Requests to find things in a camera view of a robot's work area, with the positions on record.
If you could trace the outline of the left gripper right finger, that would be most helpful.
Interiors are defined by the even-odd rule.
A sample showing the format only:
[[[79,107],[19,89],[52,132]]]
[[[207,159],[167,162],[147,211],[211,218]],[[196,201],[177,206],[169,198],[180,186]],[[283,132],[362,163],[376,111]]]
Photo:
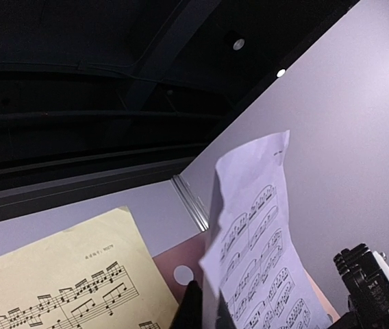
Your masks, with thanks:
[[[216,329],[236,329],[235,323],[231,318],[231,313],[228,310],[223,297],[219,298],[218,309],[216,313]]]

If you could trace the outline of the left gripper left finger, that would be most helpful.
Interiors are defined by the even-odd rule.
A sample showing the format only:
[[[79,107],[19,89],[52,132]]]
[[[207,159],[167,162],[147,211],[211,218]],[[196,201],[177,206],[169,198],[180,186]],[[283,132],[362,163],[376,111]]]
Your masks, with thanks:
[[[172,320],[170,329],[201,329],[202,299],[203,293],[198,282],[190,281]]]

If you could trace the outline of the pink music stand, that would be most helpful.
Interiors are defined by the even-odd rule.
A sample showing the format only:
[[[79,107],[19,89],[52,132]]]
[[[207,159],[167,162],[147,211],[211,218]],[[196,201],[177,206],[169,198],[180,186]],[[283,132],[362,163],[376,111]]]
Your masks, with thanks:
[[[203,270],[199,261],[205,251],[206,233],[197,234],[181,243],[152,250],[152,258],[178,304],[181,304],[190,281],[202,287]]]

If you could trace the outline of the purple sheet music page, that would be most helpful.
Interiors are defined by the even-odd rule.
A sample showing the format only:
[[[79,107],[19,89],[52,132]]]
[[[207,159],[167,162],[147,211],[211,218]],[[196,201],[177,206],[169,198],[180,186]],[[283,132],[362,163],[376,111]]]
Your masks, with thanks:
[[[331,322],[292,243],[284,160],[289,132],[218,159],[204,274],[204,328],[223,297],[236,328],[327,328]]]

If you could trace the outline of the yellow sheet music page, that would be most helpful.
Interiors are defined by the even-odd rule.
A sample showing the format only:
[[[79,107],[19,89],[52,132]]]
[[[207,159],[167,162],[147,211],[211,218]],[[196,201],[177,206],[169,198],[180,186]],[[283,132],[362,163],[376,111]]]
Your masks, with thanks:
[[[0,256],[0,328],[169,328],[177,307],[126,207]]]

